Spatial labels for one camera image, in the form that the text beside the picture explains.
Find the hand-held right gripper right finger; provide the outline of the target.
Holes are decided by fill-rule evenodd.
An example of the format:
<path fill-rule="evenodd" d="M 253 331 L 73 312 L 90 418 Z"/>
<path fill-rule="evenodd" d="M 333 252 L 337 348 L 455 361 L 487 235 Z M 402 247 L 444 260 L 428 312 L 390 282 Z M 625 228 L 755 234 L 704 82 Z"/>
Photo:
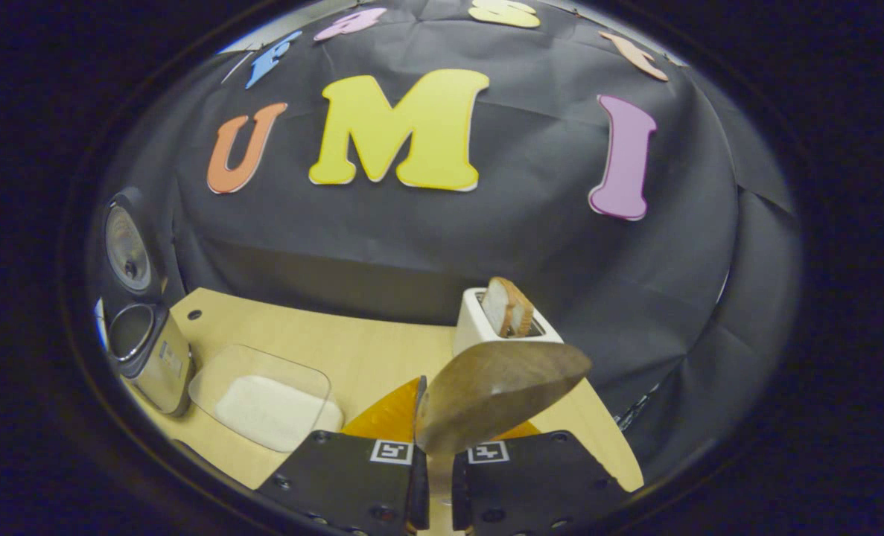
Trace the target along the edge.
<path fill-rule="evenodd" d="M 630 493 L 571 431 L 480 442 L 453 462 L 453 529 L 599 535 Z"/>

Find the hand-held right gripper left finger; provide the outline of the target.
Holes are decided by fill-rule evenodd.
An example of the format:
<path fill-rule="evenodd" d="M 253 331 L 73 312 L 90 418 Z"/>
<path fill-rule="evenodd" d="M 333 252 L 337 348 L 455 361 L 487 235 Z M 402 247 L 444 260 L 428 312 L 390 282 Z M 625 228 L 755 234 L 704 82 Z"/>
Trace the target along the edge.
<path fill-rule="evenodd" d="M 430 527 L 427 457 L 412 441 L 424 376 L 393 392 L 401 440 L 314 430 L 257 488 L 261 497 L 350 535 L 416 535 Z"/>

